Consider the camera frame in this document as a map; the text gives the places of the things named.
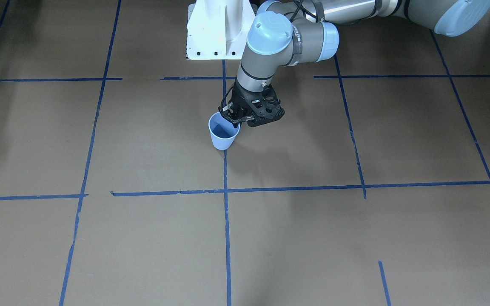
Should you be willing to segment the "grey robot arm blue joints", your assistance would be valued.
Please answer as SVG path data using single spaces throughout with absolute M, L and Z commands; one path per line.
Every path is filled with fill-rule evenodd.
M 489 7 L 490 0 L 267 0 L 249 29 L 233 91 L 260 93 L 280 66 L 331 58 L 339 46 L 337 25 L 398 16 L 456 37 Z

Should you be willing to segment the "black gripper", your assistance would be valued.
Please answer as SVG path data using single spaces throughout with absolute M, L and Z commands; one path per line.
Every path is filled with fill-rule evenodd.
M 257 127 L 280 120 L 285 111 L 272 85 L 266 85 L 260 92 L 252 92 L 235 82 L 225 94 L 231 93 L 225 105 L 225 119 L 238 128 L 246 122 L 249 127 Z

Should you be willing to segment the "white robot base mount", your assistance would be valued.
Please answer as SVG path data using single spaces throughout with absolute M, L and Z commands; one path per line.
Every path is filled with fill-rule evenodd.
M 188 6 L 189 60 L 241 60 L 257 5 L 249 0 L 197 0 Z

